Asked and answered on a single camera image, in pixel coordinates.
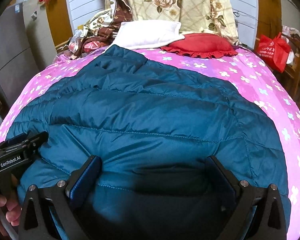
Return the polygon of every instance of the red tote bag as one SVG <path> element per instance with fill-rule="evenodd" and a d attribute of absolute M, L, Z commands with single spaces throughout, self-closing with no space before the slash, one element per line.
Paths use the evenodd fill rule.
<path fill-rule="evenodd" d="M 282 73 L 290 50 L 290 46 L 281 38 L 281 33 L 279 33 L 273 40 L 261 35 L 257 53 L 270 68 Z"/>

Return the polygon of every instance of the white paneled wall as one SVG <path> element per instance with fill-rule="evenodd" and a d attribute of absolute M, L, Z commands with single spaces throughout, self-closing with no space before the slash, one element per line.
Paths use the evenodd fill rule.
<path fill-rule="evenodd" d="M 233 11 L 239 12 L 238 21 L 239 39 L 249 47 L 254 47 L 258 26 L 258 0 L 230 0 Z"/>
<path fill-rule="evenodd" d="M 73 30 L 105 8 L 105 0 L 67 0 L 67 4 Z"/>

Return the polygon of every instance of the bed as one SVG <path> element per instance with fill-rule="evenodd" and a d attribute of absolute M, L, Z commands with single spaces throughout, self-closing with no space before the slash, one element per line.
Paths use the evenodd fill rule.
<path fill-rule="evenodd" d="M 55 63 L 34 76 L 4 119 L 0 127 L 0 142 L 24 106 L 43 95 L 60 79 L 76 75 L 103 50 L 101 48 L 85 58 Z M 243 97 L 254 102 L 274 121 L 285 152 L 292 205 L 287 239 L 297 240 L 300 237 L 300 111 L 265 63 L 243 47 L 236 48 L 236 57 L 219 59 L 183 57 L 161 49 L 135 51 L 151 60 L 231 82 Z"/>

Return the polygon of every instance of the metal screw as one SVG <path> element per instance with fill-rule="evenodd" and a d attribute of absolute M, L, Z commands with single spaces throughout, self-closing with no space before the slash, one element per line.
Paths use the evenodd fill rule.
<path fill-rule="evenodd" d="M 66 184 L 66 182 L 64 180 L 60 180 L 57 183 L 58 187 L 63 187 L 65 184 Z"/>
<path fill-rule="evenodd" d="M 278 187 L 277 187 L 276 184 L 270 184 L 270 187 L 271 187 L 273 190 L 277 190 L 277 189 L 278 189 Z"/>
<path fill-rule="evenodd" d="M 247 182 L 246 180 L 241 180 L 240 184 L 241 184 L 241 186 L 244 186 L 244 187 L 249 186 L 249 182 Z"/>
<path fill-rule="evenodd" d="M 29 190 L 30 190 L 30 191 L 33 191 L 33 190 L 35 190 L 35 188 L 36 188 L 35 184 L 32 184 L 32 185 L 29 187 Z"/>

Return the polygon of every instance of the refrigerator sticker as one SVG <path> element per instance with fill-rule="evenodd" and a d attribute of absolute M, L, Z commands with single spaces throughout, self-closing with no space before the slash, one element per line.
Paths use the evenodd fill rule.
<path fill-rule="evenodd" d="M 20 5 L 17 4 L 15 7 L 14 7 L 14 10 L 16 13 L 19 13 L 20 12 Z"/>

